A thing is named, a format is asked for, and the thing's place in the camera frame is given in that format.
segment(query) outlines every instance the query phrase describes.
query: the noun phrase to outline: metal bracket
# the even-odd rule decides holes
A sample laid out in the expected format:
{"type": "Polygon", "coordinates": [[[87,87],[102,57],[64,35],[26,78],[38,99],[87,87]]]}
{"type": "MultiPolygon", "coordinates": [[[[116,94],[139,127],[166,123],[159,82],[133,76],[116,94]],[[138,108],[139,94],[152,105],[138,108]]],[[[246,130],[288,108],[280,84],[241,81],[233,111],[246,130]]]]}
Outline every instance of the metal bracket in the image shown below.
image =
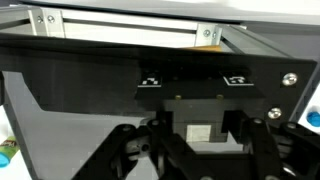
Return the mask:
{"type": "Polygon", "coordinates": [[[65,38],[65,31],[60,10],[43,9],[44,22],[50,37],[65,38]]]}
{"type": "Polygon", "coordinates": [[[41,9],[28,10],[32,32],[36,36],[48,36],[44,22],[44,15],[41,9]]]}

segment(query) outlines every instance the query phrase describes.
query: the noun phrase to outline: bolt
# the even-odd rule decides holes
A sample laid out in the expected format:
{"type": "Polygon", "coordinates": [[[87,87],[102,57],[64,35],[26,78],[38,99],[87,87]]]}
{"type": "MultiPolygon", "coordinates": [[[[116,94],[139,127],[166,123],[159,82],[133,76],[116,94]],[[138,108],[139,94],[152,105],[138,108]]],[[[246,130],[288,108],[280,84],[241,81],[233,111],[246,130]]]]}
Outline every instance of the bolt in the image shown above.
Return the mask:
{"type": "Polygon", "coordinates": [[[282,112],[280,108],[272,108],[268,112],[268,116],[270,119],[278,119],[281,116],[282,112]]]}
{"type": "Polygon", "coordinates": [[[290,129],[295,129],[297,126],[295,125],[295,124],[293,124],[293,123],[289,123],[289,124],[287,124],[287,126],[288,126],[288,128],[290,128],[290,129]]]}
{"type": "Polygon", "coordinates": [[[41,17],[41,16],[38,16],[37,21],[38,21],[38,23],[43,23],[42,17],[41,17]]]}
{"type": "Polygon", "coordinates": [[[277,178],[276,176],[269,175],[269,176],[266,176],[265,180],[280,180],[280,179],[277,178]]]}
{"type": "Polygon", "coordinates": [[[130,131],[131,127],[130,126],[125,126],[122,130],[123,131],[130,131]]]}
{"type": "Polygon", "coordinates": [[[203,32],[203,35],[204,35],[205,37],[209,37],[210,34],[211,34],[211,32],[210,32],[208,29],[206,29],[206,30],[203,32]]]}
{"type": "Polygon", "coordinates": [[[209,176],[203,176],[200,180],[213,180],[213,179],[209,176]]]}
{"type": "Polygon", "coordinates": [[[262,123],[262,121],[261,121],[260,119],[255,119],[254,122],[255,122],[256,124],[261,124],[261,123],[262,123]]]}
{"type": "Polygon", "coordinates": [[[297,83],[298,76],[295,73],[288,73],[283,77],[282,84],[285,86],[291,86],[297,83]]]}
{"type": "Polygon", "coordinates": [[[49,21],[50,23],[54,23],[55,19],[54,19],[53,16],[48,16],[48,21],[49,21]]]}
{"type": "Polygon", "coordinates": [[[157,121],[157,120],[152,121],[152,125],[158,126],[159,125],[159,121],[157,121]]]}

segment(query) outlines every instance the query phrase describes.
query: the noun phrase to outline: white surface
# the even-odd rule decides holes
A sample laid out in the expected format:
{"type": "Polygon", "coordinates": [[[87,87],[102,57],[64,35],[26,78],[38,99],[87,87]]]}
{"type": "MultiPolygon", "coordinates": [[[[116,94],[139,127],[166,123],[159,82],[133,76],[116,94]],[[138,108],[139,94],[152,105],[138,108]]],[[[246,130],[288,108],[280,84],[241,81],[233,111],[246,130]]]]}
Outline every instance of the white surface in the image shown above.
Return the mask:
{"type": "MultiPolygon", "coordinates": [[[[0,143],[7,137],[12,136],[13,132],[9,124],[7,115],[2,106],[0,106],[0,143]]],[[[22,158],[21,151],[12,158],[9,166],[0,168],[0,179],[3,180],[31,180],[28,169],[22,158]]]]}
{"type": "Polygon", "coordinates": [[[188,125],[187,142],[209,142],[211,125],[188,125]]]}
{"type": "Polygon", "coordinates": [[[222,20],[320,25],[317,0],[29,0],[222,20]]]}
{"type": "Polygon", "coordinates": [[[311,111],[317,111],[320,112],[320,84],[318,85],[316,91],[314,92],[311,100],[308,103],[307,108],[303,112],[299,124],[303,125],[304,127],[310,129],[313,132],[316,132],[320,134],[320,127],[313,127],[308,121],[307,121],[307,115],[311,111]]]}
{"type": "Polygon", "coordinates": [[[174,32],[64,23],[66,37],[160,47],[193,47],[196,36],[174,32]]]}

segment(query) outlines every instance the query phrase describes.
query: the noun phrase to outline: black panel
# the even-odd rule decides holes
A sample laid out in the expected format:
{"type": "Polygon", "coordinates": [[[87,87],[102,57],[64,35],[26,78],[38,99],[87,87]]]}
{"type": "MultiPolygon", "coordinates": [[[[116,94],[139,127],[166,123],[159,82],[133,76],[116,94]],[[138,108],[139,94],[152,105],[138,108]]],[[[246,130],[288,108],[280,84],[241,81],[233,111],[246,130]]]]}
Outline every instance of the black panel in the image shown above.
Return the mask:
{"type": "Polygon", "coordinates": [[[188,124],[213,124],[211,140],[217,141],[225,139],[225,110],[268,120],[268,110],[280,107],[281,118],[269,123],[289,120],[315,66],[311,60],[0,34],[0,70],[22,72],[44,110],[175,111],[175,132],[184,137],[188,124]],[[161,87],[138,88],[145,71],[159,73],[161,87]],[[291,72],[297,84],[282,86],[291,72]],[[253,85],[230,86],[226,73],[240,73],[253,85]]]}

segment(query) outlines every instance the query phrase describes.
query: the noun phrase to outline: gray panel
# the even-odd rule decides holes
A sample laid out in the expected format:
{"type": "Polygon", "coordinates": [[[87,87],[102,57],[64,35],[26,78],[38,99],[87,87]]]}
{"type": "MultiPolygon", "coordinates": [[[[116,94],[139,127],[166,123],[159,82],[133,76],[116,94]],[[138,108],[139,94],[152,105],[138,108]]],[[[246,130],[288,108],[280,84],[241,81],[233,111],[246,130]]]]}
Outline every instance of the gray panel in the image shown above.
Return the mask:
{"type": "Polygon", "coordinates": [[[115,126],[123,123],[138,126],[142,119],[45,112],[31,96],[21,74],[4,74],[6,89],[40,179],[70,179],[115,126]]]}

